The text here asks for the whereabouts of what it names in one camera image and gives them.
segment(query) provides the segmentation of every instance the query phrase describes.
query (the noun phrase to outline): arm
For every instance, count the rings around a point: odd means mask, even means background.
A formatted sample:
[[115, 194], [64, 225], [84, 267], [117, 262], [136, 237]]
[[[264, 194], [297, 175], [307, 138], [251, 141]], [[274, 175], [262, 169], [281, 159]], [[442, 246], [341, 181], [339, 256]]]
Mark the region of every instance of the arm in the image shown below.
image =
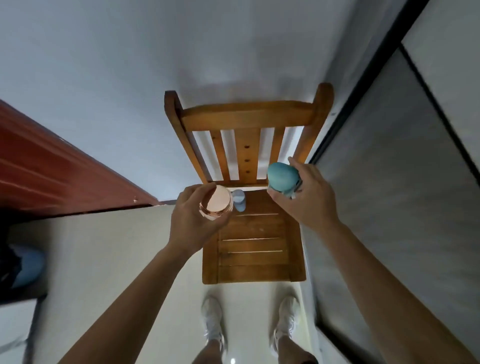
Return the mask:
[[170, 238], [146, 268], [60, 360], [62, 364], [134, 363], [178, 272], [228, 214], [210, 221], [199, 203], [215, 183], [187, 187], [172, 213]]
[[455, 336], [342, 224], [335, 194], [313, 165], [290, 158], [303, 180], [293, 200], [269, 190], [298, 222], [317, 232], [388, 363], [477, 363]]

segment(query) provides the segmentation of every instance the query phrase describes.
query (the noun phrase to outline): white sneaker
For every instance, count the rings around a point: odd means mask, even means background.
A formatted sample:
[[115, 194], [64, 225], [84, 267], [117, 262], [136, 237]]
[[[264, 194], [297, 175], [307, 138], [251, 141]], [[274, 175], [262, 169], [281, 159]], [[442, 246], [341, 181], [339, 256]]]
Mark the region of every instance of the white sneaker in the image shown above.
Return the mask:
[[218, 301], [213, 297], [207, 297], [202, 305], [202, 325], [205, 329], [204, 336], [207, 343], [210, 340], [217, 340], [220, 343], [220, 352], [222, 356], [227, 353], [227, 344], [222, 333], [220, 321], [222, 320], [222, 308]]
[[297, 328], [300, 317], [298, 300], [293, 296], [285, 297], [280, 304], [278, 314], [280, 318], [270, 338], [270, 351], [275, 357], [278, 357], [278, 340], [284, 335], [292, 338], [292, 334]]

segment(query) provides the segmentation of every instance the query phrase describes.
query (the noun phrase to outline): left hand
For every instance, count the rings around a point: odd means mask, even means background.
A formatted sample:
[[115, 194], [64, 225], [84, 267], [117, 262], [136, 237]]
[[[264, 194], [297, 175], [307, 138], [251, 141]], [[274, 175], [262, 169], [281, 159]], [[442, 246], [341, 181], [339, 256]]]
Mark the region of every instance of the left hand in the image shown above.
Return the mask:
[[200, 214], [200, 202], [215, 187], [215, 182], [195, 184], [180, 193], [170, 225], [168, 245], [171, 248], [179, 249], [190, 257], [202, 249], [208, 239], [228, 223], [231, 212], [213, 221]]

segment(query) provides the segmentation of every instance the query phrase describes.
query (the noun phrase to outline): white floor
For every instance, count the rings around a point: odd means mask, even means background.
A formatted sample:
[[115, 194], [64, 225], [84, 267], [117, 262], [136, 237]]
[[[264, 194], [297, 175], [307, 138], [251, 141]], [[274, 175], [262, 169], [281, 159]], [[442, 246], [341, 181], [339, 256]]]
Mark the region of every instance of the white floor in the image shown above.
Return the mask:
[[[35, 364], [56, 363], [168, 240], [172, 206], [80, 215], [14, 226], [10, 242], [48, 254], [48, 297], [35, 340]], [[137, 363], [190, 363], [205, 344], [199, 311], [211, 293], [222, 304], [228, 357], [276, 363], [268, 337], [286, 292], [298, 283], [202, 284], [202, 252], [178, 275]], [[306, 318], [294, 340], [311, 350]]]

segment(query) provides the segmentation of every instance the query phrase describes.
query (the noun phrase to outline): red door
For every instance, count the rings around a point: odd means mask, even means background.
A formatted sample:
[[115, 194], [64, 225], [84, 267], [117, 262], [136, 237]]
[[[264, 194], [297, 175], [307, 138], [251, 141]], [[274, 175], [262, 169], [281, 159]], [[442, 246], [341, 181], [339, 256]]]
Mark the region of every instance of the red door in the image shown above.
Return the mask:
[[0, 207], [49, 217], [145, 205], [158, 201], [0, 100]]

